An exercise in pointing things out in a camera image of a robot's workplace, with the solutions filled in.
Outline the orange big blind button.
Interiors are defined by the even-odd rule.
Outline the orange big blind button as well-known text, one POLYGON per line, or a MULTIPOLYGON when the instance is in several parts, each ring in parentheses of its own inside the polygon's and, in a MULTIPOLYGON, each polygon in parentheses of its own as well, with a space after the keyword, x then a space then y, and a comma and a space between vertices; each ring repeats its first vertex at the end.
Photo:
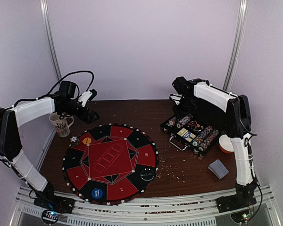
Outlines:
POLYGON ((91 142, 92 142, 92 139, 91 139, 90 137, 86 137, 86 138, 83 140, 83 144, 84 144, 84 145, 89 145, 91 142))

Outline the blue small blind button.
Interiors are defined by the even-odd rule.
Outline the blue small blind button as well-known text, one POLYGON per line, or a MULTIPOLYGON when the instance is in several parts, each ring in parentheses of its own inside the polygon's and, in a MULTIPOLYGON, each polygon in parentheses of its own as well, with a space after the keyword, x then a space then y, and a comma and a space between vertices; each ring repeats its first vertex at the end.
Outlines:
POLYGON ((95 188, 92 191, 93 199, 100 199, 103 196, 103 191, 100 188, 95 188))

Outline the clear dealer button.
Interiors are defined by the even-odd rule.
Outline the clear dealer button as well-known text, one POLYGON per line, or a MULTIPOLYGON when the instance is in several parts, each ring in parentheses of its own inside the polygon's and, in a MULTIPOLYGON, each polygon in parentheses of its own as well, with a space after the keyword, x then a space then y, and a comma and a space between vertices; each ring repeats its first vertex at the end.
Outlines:
POLYGON ((141 170, 140 177, 143 181, 152 181, 155 178, 155 172, 150 168, 141 170))

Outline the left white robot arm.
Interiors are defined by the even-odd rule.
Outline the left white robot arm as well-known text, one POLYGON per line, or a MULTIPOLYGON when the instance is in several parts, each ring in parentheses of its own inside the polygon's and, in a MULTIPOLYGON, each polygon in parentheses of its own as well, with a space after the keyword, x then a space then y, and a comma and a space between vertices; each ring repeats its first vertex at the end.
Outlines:
POLYGON ((99 115, 87 107, 87 102, 96 97, 97 91, 87 89, 74 97, 76 87, 75 83, 64 81, 55 93, 21 100, 9 108, 0 107, 0 160, 36 191, 44 191, 48 181, 24 153, 21 128, 52 113, 76 116, 87 124, 97 120, 99 115))

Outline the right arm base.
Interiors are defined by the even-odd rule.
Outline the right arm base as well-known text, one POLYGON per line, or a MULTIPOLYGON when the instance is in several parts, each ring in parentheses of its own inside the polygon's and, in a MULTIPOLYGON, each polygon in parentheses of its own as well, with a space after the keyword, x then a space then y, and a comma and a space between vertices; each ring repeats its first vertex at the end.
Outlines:
POLYGON ((246 199, 238 198, 238 195, 222 196, 216 199, 216 205, 219 213, 238 210, 248 207, 249 204, 256 204, 257 200, 254 196, 246 199))

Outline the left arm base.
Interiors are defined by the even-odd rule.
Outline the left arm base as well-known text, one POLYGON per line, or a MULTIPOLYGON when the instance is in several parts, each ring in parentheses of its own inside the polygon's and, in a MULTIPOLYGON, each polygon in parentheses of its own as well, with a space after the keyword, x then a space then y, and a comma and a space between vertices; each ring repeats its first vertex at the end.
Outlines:
POLYGON ((72 213, 75 200, 56 195, 49 198, 42 194, 37 194, 33 203, 36 206, 53 210, 58 213, 72 213))

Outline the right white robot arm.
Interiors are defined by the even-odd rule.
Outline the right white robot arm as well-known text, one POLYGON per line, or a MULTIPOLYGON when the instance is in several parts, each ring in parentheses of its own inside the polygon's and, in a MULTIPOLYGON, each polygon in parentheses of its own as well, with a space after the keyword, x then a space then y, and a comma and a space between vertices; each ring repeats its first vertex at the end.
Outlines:
POLYGON ((255 134, 251 133, 251 116, 248 98, 245 95, 236 95, 212 86, 208 80, 186 80, 177 77, 173 88, 181 96, 175 100, 177 106, 186 106, 188 97, 193 100, 204 100, 210 107, 218 107, 224 113, 225 134, 233 145, 237 178, 236 183, 247 186, 255 181, 253 167, 253 153, 250 140, 255 134))

